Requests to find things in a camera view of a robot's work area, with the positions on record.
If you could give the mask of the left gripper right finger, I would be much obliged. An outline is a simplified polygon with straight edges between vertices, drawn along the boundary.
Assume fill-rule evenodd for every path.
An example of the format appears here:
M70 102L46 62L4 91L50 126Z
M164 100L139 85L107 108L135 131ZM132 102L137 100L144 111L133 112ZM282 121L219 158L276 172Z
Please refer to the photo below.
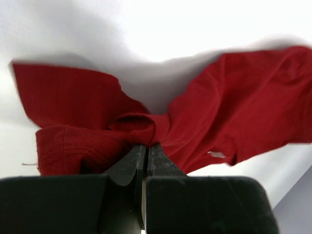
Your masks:
M183 176L182 172L164 153L159 143L149 148L147 176Z

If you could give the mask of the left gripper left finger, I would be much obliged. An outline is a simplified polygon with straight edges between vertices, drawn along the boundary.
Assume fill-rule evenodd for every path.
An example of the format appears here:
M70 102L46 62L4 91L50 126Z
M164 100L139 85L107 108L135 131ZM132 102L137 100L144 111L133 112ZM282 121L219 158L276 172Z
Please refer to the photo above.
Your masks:
M129 153L103 174L106 178L105 186L134 187L141 160L144 160L144 146L135 145Z

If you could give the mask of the red t shirt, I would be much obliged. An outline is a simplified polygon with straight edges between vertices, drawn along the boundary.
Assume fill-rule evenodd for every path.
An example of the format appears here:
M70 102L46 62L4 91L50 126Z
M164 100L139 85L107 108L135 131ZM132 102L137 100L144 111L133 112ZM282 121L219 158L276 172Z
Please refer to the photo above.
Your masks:
M183 172L236 165L312 140L312 50L227 53L150 114L116 77L13 62L19 96L36 132L43 176L100 174L136 144L159 143Z

